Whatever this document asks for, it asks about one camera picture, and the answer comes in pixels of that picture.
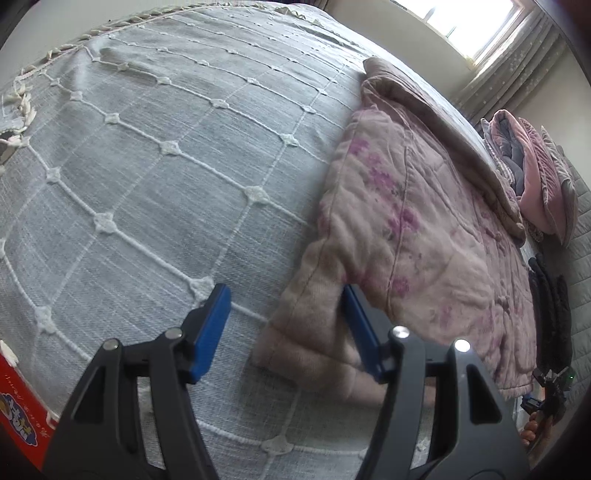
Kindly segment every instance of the bed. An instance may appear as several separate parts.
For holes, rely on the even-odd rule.
[[[152,339],[224,282],[232,313],[190,390],[220,477],[354,477],[378,410],[302,391],[249,356],[316,234],[369,56],[483,148],[402,62],[306,5],[134,15],[50,50],[2,90],[0,132],[22,136],[2,153],[0,338],[56,417],[104,339]],[[159,464],[149,386],[139,392]]]

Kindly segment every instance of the gray pillow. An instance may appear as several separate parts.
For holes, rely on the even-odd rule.
[[[562,191],[562,198],[564,200],[564,215],[566,217],[566,234],[564,236],[564,246],[567,246],[573,236],[574,227],[577,225],[579,217],[579,200],[577,192],[574,189],[573,178],[570,174],[569,165],[558,147],[548,134],[548,131],[542,125],[542,140],[544,146],[550,154],[550,158],[556,167],[558,174],[558,181],[560,182],[560,189]]]

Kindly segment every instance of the blue gripper pad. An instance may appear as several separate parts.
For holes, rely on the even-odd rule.
[[[216,353],[231,308],[232,293],[230,288],[224,284],[216,285],[212,295],[202,307],[202,309],[208,309],[208,313],[195,342],[195,357],[191,369],[191,376],[195,382],[198,382],[212,366],[213,356]]]

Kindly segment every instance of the curtain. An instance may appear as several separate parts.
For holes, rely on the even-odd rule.
[[[452,103],[480,131],[480,119],[514,110],[534,90],[566,49],[552,20],[539,8],[477,69]]]

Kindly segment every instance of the window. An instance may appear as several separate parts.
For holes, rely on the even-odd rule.
[[[522,8],[515,0],[392,0],[432,26],[464,56],[476,60]]]

